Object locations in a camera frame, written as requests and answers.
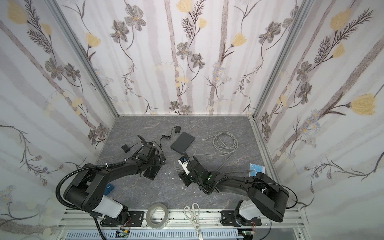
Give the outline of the black ribbed network switch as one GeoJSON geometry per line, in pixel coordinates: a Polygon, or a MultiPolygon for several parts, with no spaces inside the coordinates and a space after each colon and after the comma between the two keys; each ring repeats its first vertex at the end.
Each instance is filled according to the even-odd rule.
{"type": "Polygon", "coordinates": [[[144,170],[144,177],[153,181],[160,171],[162,166],[146,166],[144,170]]]}

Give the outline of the black power adapter with cable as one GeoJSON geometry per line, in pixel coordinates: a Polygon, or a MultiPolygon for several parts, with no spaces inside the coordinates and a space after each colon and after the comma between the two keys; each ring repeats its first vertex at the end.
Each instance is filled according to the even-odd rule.
{"type": "MultiPolygon", "coordinates": [[[[133,144],[131,147],[129,147],[128,145],[123,145],[122,149],[125,153],[128,153],[131,150],[131,148],[133,148],[136,145],[140,145],[140,144],[141,143],[136,143],[136,144],[133,144]]],[[[154,145],[155,147],[158,147],[158,149],[161,151],[162,154],[164,153],[162,145],[159,145],[156,141],[152,141],[152,142],[150,142],[150,144],[154,145]]]]}

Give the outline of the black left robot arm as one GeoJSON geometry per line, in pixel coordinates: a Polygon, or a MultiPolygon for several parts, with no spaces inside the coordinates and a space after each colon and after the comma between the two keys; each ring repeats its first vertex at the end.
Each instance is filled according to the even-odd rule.
{"type": "Polygon", "coordinates": [[[86,164],[63,177],[56,187],[57,200],[63,206],[86,212],[95,219],[103,216],[112,226],[130,225],[132,218],[127,206],[105,195],[107,185],[134,175],[154,180],[166,163],[163,149],[158,143],[139,138],[140,148],[122,162],[86,164]]]}

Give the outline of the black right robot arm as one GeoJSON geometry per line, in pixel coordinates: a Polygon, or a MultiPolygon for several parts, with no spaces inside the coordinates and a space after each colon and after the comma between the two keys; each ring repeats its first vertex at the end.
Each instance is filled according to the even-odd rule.
{"type": "Polygon", "coordinates": [[[235,177],[215,171],[208,171],[196,157],[187,154],[178,159],[183,172],[179,174],[185,186],[197,184],[206,195],[229,192],[248,197],[251,203],[271,221],[281,223],[286,210],[298,203],[297,194],[287,186],[278,184],[264,173],[255,176],[235,177]]]}

